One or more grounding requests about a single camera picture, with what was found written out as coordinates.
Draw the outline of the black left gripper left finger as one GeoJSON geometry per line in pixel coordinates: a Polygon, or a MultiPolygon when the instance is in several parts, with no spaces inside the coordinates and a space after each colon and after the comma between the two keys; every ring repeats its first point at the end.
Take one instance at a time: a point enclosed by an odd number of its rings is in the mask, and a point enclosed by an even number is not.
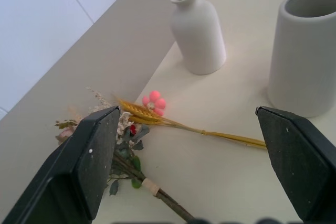
{"type": "Polygon", "coordinates": [[[81,120],[45,160],[4,223],[92,223],[110,174],[117,106],[81,120]]]}

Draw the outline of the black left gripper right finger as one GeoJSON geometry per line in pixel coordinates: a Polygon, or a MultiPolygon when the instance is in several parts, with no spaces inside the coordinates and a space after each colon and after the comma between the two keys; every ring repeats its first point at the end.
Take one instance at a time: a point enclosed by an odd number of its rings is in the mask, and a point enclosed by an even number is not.
{"type": "Polygon", "coordinates": [[[270,162],[304,223],[335,223],[335,146],[306,118],[256,109],[270,162]]]}

